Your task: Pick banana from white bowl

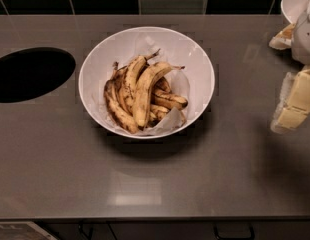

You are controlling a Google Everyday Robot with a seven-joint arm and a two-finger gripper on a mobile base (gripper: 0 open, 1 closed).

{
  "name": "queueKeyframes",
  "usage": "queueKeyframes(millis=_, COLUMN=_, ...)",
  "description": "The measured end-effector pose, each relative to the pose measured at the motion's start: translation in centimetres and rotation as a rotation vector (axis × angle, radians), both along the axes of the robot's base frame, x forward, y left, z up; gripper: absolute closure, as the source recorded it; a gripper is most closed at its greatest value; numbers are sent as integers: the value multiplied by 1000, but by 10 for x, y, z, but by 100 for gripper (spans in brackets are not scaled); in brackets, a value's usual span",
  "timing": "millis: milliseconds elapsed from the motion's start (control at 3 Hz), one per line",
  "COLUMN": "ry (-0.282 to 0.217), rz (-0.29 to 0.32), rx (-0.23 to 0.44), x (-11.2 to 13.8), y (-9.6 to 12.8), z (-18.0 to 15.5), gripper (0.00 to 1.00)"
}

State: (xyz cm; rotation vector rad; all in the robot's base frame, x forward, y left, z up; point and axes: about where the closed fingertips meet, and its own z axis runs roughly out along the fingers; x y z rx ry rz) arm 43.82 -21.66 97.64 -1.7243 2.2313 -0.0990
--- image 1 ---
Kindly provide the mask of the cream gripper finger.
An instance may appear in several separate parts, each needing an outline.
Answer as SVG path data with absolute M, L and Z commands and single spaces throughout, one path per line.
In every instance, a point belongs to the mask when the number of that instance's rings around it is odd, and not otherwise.
M 306 65 L 297 74 L 288 72 L 284 77 L 270 128 L 278 134 L 296 130 L 309 114 L 310 65 Z
M 278 32 L 269 42 L 269 46 L 276 50 L 285 50 L 291 48 L 292 33 L 295 23 L 289 24 Z

